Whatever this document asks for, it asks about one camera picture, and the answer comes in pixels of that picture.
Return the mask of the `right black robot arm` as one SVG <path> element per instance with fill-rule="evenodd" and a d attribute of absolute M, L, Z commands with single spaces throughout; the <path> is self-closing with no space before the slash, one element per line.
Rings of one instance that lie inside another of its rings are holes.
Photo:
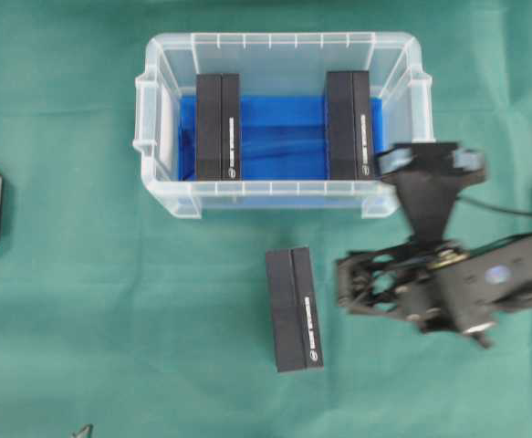
<path fill-rule="evenodd" d="M 352 315 L 451 332 L 488 349 L 495 314 L 532 309 L 532 233 L 474 250 L 454 240 L 351 251 L 335 262 L 339 306 Z"/>

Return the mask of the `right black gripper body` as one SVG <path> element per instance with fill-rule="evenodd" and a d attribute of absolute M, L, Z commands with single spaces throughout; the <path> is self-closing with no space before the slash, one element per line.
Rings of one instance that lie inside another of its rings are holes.
<path fill-rule="evenodd" d="M 447 289 L 436 281 L 439 269 L 469 255 L 454 240 L 420 245 L 414 238 L 380 250 L 349 251 L 336 260 L 337 305 L 351 315 L 407 322 L 424 335 L 450 332 L 490 349 L 493 342 L 485 332 L 494 320 L 485 316 L 462 325 L 461 318 L 476 316 L 478 307 L 464 298 L 447 297 Z"/>

